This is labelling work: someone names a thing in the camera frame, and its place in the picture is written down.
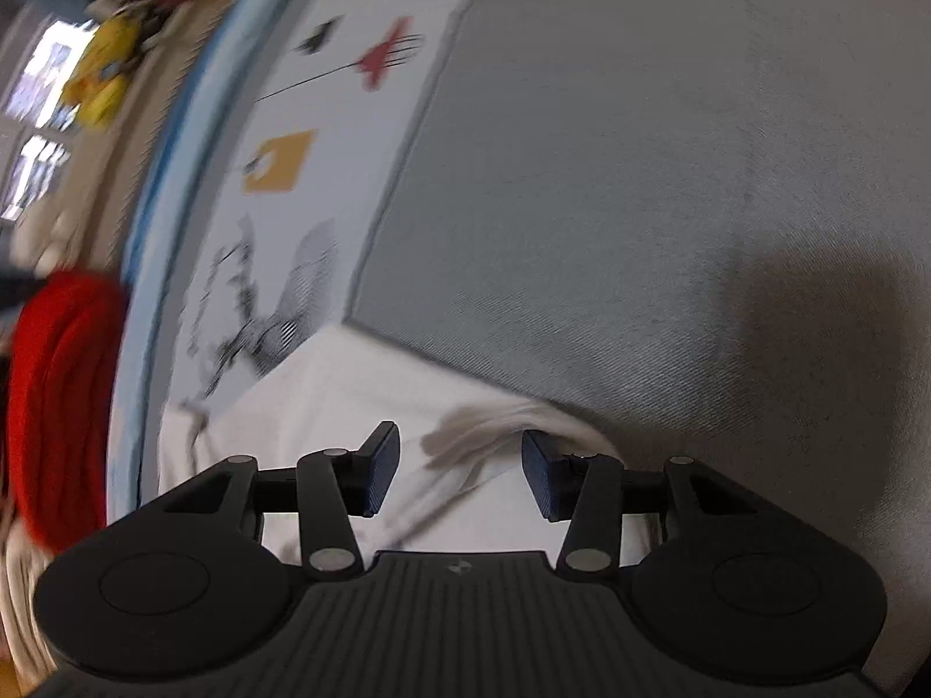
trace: white cloth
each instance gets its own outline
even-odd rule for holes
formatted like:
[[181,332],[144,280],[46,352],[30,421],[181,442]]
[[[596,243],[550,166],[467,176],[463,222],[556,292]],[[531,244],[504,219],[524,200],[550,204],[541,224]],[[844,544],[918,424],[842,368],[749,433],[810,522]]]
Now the white cloth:
[[24,693],[55,671],[33,611],[35,584],[48,562],[48,554],[31,541],[25,524],[16,519],[0,565],[0,621]]
[[[252,454],[262,469],[290,467],[322,448],[355,450],[384,419],[397,422],[401,463],[373,519],[352,518],[366,559],[382,549],[542,550],[555,560],[566,523],[549,524],[520,468],[520,435],[546,431],[565,452],[617,456],[604,436],[560,410],[467,378],[346,326],[306,341],[209,424],[169,407],[159,438],[159,491],[216,461]],[[624,563],[650,544],[625,518]],[[298,562],[295,517],[267,515],[264,544]]]

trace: beige fabric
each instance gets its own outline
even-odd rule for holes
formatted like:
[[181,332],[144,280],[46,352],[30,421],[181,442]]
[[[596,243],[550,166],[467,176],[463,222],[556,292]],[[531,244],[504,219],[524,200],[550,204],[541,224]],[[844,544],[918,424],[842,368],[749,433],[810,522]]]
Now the beige fabric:
[[235,1],[196,0],[172,16],[113,126],[81,132],[62,183],[23,213],[11,240],[13,264],[41,275],[55,267],[118,267],[132,205],[171,103]]
[[33,593],[50,557],[31,541],[17,519],[6,539],[0,564],[0,620],[22,692],[28,693],[55,671],[55,662],[39,632]]

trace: bed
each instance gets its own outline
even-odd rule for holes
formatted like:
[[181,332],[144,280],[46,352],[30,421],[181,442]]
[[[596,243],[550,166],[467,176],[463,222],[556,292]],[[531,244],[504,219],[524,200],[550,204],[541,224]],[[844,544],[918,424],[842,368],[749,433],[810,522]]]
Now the bed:
[[242,1],[134,236],[111,518],[166,403],[221,414],[348,323],[853,547],[900,688],[931,647],[929,15]]

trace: gray bed sheet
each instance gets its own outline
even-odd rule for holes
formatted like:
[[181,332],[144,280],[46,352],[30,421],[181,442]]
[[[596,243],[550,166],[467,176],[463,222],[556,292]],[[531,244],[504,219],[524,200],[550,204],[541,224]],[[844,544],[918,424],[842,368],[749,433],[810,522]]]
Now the gray bed sheet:
[[897,690],[931,648],[929,76],[931,0],[476,0],[352,322],[857,549]]

